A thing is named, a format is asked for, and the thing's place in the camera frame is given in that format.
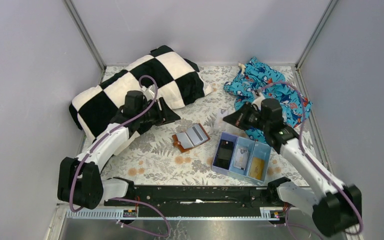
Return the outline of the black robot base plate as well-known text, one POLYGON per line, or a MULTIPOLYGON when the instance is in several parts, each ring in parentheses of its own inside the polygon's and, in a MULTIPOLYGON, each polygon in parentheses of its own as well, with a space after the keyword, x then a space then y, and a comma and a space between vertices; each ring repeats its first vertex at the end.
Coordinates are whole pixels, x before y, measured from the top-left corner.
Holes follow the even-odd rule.
POLYGON ((276 198, 269 188, 257 186, 136 185, 127 192, 126 199, 132 202, 108 200, 104 202, 104 206, 135 209, 147 207, 136 203, 141 201, 157 208, 161 213, 168 209, 229 211, 259 207, 283 211, 289 206, 276 198))

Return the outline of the white magnetic stripe card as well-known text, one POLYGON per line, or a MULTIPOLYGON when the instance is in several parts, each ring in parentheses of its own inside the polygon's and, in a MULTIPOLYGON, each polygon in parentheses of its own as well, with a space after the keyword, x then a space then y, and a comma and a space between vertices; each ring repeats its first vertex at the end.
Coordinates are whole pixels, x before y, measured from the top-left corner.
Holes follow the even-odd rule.
POLYGON ((199 124, 195 124, 188 128, 186 130, 186 134, 188 135, 193 146, 201 145, 209 139, 207 137, 207 134, 199 124))

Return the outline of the brown leather card holder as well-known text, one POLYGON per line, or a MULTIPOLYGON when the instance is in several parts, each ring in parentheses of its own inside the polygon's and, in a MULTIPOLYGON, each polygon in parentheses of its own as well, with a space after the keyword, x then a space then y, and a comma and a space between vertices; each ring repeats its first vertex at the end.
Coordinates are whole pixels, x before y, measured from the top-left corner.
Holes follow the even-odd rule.
POLYGON ((185 153, 208 142, 211 138, 200 123, 196 123, 187 130, 172 135, 173 146, 181 153, 185 153))

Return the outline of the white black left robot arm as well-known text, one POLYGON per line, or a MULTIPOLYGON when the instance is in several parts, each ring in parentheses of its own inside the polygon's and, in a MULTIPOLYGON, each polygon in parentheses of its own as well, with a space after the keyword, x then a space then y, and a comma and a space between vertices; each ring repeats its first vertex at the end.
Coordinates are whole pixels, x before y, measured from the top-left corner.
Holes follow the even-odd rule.
POLYGON ((133 139, 140 127, 152 127, 180 120, 163 97, 148 100, 144 93, 131 90, 125 104, 110 120, 103 135, 77 157, 65 157, 59 167, 57 198, 81 210, 95 209, 99 204, 124 198, 134 184, 121 177, 103 180, 101 172, 108 160, 122 145, 133 139))

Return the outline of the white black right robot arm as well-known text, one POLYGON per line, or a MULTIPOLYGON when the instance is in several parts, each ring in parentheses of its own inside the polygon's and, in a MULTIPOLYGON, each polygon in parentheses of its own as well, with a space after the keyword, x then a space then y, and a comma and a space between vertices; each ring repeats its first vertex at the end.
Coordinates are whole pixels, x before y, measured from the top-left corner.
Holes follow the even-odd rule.
POLYGON ((223 121, 241 130, 261 130, 266 143, 301 174, 311 191, 287 179, 272 181, 268 187, 280 201, 311 216, 321 234, 331 237, 355 225, 359 227, 355 235, 363 231, 360 189, 356 185, 347 186, 306 151, 302 137, 284 122, 278 100, 264 99, 260 107, 246 102, 223 117, 223 121))

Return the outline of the grey credit card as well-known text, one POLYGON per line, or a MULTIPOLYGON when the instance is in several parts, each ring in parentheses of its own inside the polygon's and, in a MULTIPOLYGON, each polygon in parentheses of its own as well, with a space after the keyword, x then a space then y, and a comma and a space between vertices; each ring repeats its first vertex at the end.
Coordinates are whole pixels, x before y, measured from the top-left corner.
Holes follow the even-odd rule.
POLYGON ((233 167, 244 171, 248 165, 249 154, 250 151, 247 147, 237 147, 233 157, 233 167))

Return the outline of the gold credit card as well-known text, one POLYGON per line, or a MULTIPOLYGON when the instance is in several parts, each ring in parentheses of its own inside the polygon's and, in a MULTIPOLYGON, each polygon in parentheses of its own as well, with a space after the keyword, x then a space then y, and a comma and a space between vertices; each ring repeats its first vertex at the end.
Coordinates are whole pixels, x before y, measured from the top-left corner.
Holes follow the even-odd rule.
POLYGON ((265 161, 259 157, 253 157, 248 171, 248 176, 256 180, 262 180, 265 161))

